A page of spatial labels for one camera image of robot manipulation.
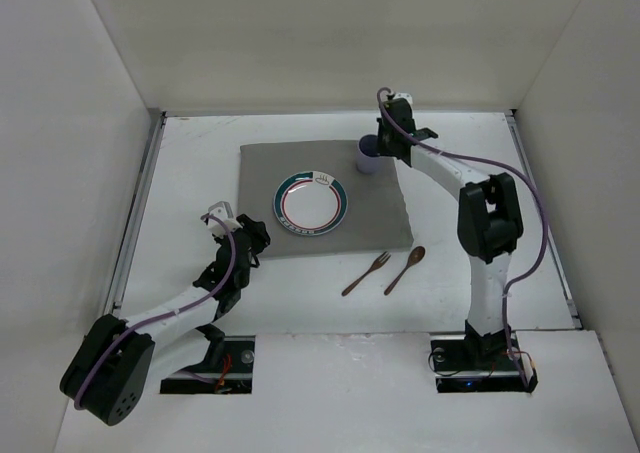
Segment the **lilac plastic cup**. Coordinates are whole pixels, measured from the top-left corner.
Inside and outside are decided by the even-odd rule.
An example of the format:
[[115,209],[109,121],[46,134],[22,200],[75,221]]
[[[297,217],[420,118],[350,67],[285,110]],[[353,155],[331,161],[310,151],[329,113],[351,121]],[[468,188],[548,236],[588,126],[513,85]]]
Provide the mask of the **lilac plastic cup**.
[[375,174],[381,167],[382,158],[377,149],[377,136],[364,135],[357,144],[356,168],[366,175]]

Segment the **white plate green rim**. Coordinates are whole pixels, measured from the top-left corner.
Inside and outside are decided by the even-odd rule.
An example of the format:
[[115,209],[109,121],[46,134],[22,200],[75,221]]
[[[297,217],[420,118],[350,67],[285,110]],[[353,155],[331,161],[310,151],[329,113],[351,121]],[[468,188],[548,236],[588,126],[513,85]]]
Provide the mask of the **white plate green rim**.
[[298,172],[279,185],[272,207],[276,220],[287,231],[317,237],[335,230],[345,219],[348,195],[328,173]]

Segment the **grey cloth placemat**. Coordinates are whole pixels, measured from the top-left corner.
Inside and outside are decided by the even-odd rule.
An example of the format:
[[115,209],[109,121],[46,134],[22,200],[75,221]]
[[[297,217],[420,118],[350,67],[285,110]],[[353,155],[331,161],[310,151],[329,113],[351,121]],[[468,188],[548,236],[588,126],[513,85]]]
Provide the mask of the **grey cloth placemat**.
[[[371,175],[357,170],[355,140],[257,143],[240,147],[238,209],[266,225],[271,244],[265,258],[291,258],[365,251],[402,250],[413,243],[396,167],[381,160]],[[274,211],[277,188],[291,175],[318,171],[346,192],[346,217],[320,236],[296,234]]]

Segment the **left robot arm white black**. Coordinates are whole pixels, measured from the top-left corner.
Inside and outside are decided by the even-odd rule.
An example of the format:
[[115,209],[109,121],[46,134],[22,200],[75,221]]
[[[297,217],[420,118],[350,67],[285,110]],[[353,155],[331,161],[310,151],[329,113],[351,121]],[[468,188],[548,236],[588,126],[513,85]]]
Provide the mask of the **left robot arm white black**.
[[214,323],[238,303],[271,238],[264,222],[245,214],[202,219],[218,249],[191,286],[144,313],[105,314],[84,336],[59,383],[76,409],[115,426],[148,387],[184,368],[218,364],[224,334]]

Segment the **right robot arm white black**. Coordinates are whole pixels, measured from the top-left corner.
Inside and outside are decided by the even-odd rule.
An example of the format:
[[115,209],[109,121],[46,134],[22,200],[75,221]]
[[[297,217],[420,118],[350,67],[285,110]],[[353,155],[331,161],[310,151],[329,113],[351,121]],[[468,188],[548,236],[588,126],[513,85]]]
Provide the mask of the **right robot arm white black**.
[[405,98],[379,102],[377,150],[427,175],[458,203],[457,238],[469,257],[471,304],[465,335],[485,348],[504,342],[504,289],[512,253],[523,234],[523,221],[513,177],[489,175],[472,165],[437,153],[419,142],[434,133],[414,127]]

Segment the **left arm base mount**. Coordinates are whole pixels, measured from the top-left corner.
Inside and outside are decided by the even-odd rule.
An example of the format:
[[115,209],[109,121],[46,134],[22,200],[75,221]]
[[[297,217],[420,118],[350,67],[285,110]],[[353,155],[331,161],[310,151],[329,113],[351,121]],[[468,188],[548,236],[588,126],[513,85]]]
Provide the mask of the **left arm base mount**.
[[227,336],[215,325],[196,329],[208,347],[199,363],[160,383],[161,395],[247,395],[252,392],[255,336]]

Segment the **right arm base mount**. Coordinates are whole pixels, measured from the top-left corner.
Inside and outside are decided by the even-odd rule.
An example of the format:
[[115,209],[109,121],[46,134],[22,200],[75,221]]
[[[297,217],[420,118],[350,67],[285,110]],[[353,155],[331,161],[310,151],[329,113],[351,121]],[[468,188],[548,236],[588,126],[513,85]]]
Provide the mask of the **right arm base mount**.
[[465,334],[435,335],[430,339],[428,365],[438,393],[527,393],[538,386],[531,355],[520,348],[515,333],[511,349],[498,334],[497,346],[482,352]]

